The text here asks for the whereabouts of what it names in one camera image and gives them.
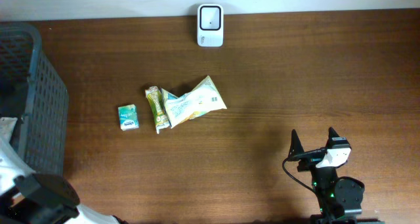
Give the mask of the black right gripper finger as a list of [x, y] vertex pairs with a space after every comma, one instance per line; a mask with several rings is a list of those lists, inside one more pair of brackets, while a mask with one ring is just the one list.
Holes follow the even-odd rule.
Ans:
[[340, 136], [338, 135], [338, 133], [332, 128], [329, 127], [328, 129], [328, 138], [329, 139], [333, 139], [333, 138], [339, 138]]
[[299, 161], [302, 155], [305, 153], [297, 131], [293, 129], [291, 131], [291, 145], [289, 148], [288, 161]]

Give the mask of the large yellow white snack bag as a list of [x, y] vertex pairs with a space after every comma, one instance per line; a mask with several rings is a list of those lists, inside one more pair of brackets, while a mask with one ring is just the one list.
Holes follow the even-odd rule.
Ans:
[[161, 90], [163, 106], [171, 129], [187, 120], [193, 120], [215, 110], [226, 110], [221, 94], [210, 76], [204, 78], [193, 90], [181, 97]]

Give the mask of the green yellow snack bar wrapper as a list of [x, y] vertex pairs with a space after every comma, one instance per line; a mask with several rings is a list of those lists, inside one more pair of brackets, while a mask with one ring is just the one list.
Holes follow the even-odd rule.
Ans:
[[171, 125], [165, 113], [161, 91], [157, 86], [151, 86], [145, 90], [145, 95], [152, 110], [156, 133], [159, 134], [162, 129], [166, 129]]

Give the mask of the teal tissue pack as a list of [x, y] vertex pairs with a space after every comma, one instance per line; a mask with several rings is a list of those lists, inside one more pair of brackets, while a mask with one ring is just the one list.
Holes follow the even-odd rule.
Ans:
[[137, 116], [137, 108], [134, 104], [120, 106], [117, 110], [120, 129], [122, 131], [138, 129], [140, 127]]

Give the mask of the white cosmetic tube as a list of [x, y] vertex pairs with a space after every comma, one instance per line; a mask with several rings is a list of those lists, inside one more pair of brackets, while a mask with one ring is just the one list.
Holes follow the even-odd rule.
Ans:
[[2, 117], [0, 119], [0, 133], [1, 133], [1, 137], [6, 142], [10, 142], [11, 141], [12, 134], [13, 134], [13, 131], [14, 131], [14, 127], [16, 126], [17, 121], [18, 121], [18, 118]]

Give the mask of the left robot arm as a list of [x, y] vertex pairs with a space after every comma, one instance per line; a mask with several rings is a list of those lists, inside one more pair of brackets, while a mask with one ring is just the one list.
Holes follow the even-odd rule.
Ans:
[[37, 173], [1, 139], [1, 223], [123, 224], [80, 202], [60, 175]]

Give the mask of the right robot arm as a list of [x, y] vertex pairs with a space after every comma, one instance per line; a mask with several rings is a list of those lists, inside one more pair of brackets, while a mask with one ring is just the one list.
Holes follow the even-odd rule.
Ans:
[[[358, 219], [362, 214], [365, 185], [352, 177], [337, 175], [337, 169], [348, 162], [351, 150], [347, 138], [340, 136], [332, 127], [328, 129], [325, 146], [308, 151], [304, 150], [297, 131], [291, 131], [291, 145], [282, 169], [292, 180], [315, 194], [320, 214], [311, 215], [311, 223], [381, 222], [378, 219]], [[285, 167], [288, 162], [297, 162], [298, 172], [310, 172], [310, 186], [288, 172]]]

